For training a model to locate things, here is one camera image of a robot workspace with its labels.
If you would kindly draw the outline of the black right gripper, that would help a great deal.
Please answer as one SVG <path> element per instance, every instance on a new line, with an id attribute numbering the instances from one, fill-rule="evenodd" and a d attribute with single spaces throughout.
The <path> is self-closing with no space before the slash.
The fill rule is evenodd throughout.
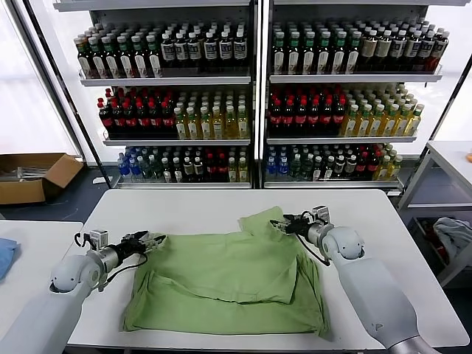
<path id="1" fill-rule="evenodd" d="M 299 215 L 284 214 L 283 217 L 287 221 L 270 220 L 271 225 L 283 233 L 294 233 L 300 237 L 307 237 L 309 235 L 309 230 L 313 226 L 313 223 L 307 221 L 310 220 L 309 211 L 304 211 Z"/>

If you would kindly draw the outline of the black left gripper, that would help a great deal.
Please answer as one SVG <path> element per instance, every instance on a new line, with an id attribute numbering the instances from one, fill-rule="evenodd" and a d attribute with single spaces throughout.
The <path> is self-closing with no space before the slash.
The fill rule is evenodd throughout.
<path id="1" fill-rule="evenodd" d="M 146 231 L 146 233 L 126 234 L 117 245 L 118 259 L 125 260 L 133 254 L 151 252 L 160 247 L 166 237 L 166 235 L 149 231 Z"/>

